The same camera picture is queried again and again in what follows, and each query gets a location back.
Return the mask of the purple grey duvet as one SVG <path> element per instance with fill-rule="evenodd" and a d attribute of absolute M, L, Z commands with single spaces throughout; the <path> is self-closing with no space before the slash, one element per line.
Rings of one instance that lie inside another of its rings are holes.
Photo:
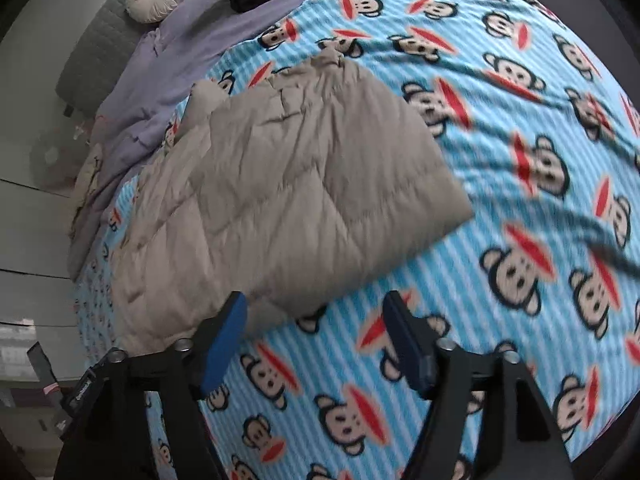
<path fill-rule="evenodd" d="M 306 0 L 267 0 L 239 13 L 230 0 L 184 0 L 147 34 L 96 111 L 90 145 L 101 157 L 70 233 L 67 269 L 78 278 L 120 182 L 160 146 L 176 106 L 225 50 L 276 24 Z"/>

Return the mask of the beige quilted down jacket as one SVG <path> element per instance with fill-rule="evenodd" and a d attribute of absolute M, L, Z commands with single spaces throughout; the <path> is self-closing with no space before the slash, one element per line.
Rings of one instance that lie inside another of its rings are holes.
<path fill-rule="evenodd" d="M 112 258 L 116 335 L 134 356 L 216 315 L 254 335 L 382 278 L 473 215 L 418 112 L 324 50 L 236 96 L 194 90 L 175 144 L 141 171 Z"/>

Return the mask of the beige folded cloth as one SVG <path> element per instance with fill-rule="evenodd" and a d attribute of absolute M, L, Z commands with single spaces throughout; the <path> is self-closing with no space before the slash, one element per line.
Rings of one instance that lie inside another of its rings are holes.
<path fill-rule="evenodd" d="M 74 236 L 76 224 L 81 211 L 88 203 L 91 195 L 96 192 L 98 187 L 98 179 L 103 162 L 103 146 L 99 143 L 94 144 L 90 148 L 89 154 L 82 164 L 73 189 L 70 200 L 72 201 L 72 209 L 70 210 L 70 226 L 68 227 L 68 235 Z"/>

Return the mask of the grey round plush toy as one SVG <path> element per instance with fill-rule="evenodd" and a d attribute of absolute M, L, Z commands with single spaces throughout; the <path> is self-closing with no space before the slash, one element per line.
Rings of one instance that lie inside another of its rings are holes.
<path fill-rule="evenodd" d="M 32 182 L 47 191 L 72 188 L 90 150 L 89 135 L 79 126 L 41 133 L 29 153 Z"/>

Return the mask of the blue monkey print blanket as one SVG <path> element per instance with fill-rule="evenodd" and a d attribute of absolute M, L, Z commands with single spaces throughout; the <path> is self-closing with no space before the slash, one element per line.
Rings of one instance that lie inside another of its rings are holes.
<path fill-rule="evenodd" d="M 332 47 L 419 107 L 474 208 L 393 272 L 242 344 L 202 405 L 233 479 L 397 479 L 427 403 L 381 318 L 409 306 L 524 358 L 581 477 L 639 408 L 639 114 L 538 0 L 303 0 L 239 22 L 201 74 L 232 94 Z"/>

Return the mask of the grey upholstered headboard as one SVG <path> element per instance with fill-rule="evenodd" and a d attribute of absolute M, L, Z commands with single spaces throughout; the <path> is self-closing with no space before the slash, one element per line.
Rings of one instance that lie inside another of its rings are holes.
<path fill-rule="evenodd" d="M 113 91 L 139 42 L 150 32 L 171 40 L 186 19 L 178 8 L 166 25 L 140 24 L 130 18 L 125 0 L 106 0 L 75 44 L 56 83 L 63 116 L 91 118 Z"/>

